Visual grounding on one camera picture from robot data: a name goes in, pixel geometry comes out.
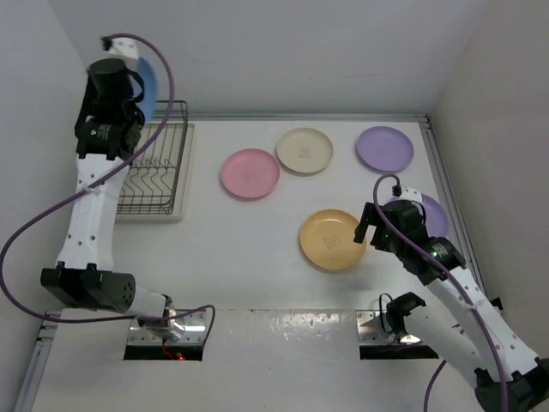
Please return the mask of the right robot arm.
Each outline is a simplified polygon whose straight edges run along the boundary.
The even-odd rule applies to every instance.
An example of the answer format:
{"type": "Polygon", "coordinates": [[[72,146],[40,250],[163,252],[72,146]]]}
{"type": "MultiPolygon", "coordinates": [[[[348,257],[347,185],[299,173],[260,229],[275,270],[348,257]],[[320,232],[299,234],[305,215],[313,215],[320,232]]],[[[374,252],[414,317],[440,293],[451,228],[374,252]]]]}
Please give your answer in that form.
{"type": "Polygon", "coordinates": [[[375,229],[371,245],[394,254],[454,318],[446,321],[409,292],[386,306],[384,320],[395,336],[421,339],[471,385],[484,411],[530,411],[547,400],[548,360],[509,327],[454,245],[428,234],[414,203],[366,203],[354,242],[364,242],[368,227],[375,229]]]}

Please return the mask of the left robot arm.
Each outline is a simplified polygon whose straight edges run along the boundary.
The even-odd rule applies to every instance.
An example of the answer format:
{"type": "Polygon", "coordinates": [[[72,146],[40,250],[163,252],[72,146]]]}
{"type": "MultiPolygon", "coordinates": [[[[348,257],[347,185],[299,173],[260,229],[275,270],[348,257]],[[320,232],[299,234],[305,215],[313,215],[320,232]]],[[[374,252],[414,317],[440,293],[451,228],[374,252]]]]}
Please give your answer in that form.
{"type": "Polygon", "coordinates": [[[132,88],[140,77],[119,58],[87,69],[87,87],[75,124],[77,186],[69,230],[54,268],[41,285],[66,306],[129,316],[160,318],[168,313],[164,294],[139,288],[135,277],[113,267],[112,238],[126,164],[141,138],[142,100],[132,88]]]}

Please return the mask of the blue plate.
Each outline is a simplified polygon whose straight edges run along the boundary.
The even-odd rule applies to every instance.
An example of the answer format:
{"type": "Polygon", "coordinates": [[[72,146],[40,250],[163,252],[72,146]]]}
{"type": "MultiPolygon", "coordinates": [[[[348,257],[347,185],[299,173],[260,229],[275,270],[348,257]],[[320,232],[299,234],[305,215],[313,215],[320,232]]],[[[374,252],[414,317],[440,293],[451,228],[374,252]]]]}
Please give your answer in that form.
{"type": "Polygon", "coordinates": [[[158,78],[151,63],[145,58],[139,58],[137,62],[137,74],[144,83],[144,95],[137,107],[142,111],[145,124],[148,124],[154,115],[158,99],[158,78]]]}

